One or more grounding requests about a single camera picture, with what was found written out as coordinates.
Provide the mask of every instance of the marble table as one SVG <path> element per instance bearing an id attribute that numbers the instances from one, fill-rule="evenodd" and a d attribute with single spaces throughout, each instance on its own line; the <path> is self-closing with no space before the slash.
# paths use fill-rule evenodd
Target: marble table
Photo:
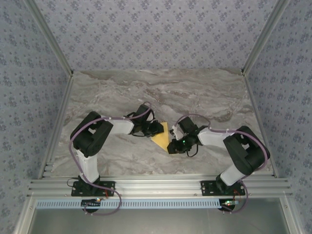
<path id="1" fill-rule="evenodd" d="M 216 129 L 249 126 L 262 140 L 255 113 L 241 75 L 220 69 L 74 72 L 74 83 L 52 176 L 77 176 L 69 151 L 71 132 L 90 112 L 123 116 L 144 101 L 156 118 L 172 126 L 182 115 L 197 113 Z M 192 118 L 198 126 L 204 119 Z M 217 175 L 232 164 L 225 149 L 199 147 L 195 157 L 169 155 L 150 138 L 110 135 L 98 154 L 100 175 L 207 174 Z"/>

